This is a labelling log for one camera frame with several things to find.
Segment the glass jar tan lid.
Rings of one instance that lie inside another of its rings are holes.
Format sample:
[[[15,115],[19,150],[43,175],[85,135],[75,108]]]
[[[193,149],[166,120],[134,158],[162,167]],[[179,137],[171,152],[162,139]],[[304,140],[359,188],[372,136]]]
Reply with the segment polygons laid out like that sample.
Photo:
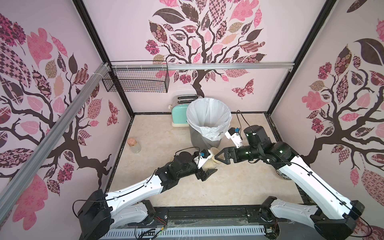
[[[212,147],[212,148],[210,148],[210,151],[212,153],[211,160],[214,161],[216,164],[221,164],[220,161],[215,159],[216,155],[219,153],[220,150],[215,148],[215,147]]]

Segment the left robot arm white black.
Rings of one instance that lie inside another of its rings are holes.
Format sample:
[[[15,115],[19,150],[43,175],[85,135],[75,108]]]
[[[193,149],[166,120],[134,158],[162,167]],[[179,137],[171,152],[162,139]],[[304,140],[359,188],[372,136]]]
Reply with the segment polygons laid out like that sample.
[[[211,150],[180,152],[172,162],[154,170],[148,178],[137,184],[115,192],[93,192],[77,213],[82,240],[98,240],[111,228],[131,223],[149,224],[156,215],[148,198],[175,187],[180,179],[194,175],[205,181],[216,172],[203,170],[203,165],[214,154]]]

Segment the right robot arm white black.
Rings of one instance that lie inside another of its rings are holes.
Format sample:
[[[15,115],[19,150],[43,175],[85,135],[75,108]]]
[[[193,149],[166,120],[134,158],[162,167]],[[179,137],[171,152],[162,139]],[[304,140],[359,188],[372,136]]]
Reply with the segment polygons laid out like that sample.
[[[302,157],[284,142],[272,143],[264,128],[253,125],[244,129],[248,145],[242,145],[239,131],[231,128],[226,137],[235,147],[227,147],[215,155],[215,160],[229,165],[247,161],[263,161],[296,183],[314,202],[300,205],[269,196],[261,205],[260,217],[266,222],[287,219],[315,229],[327,240],[354,237],[365,206],[338,193],[317,175]]]

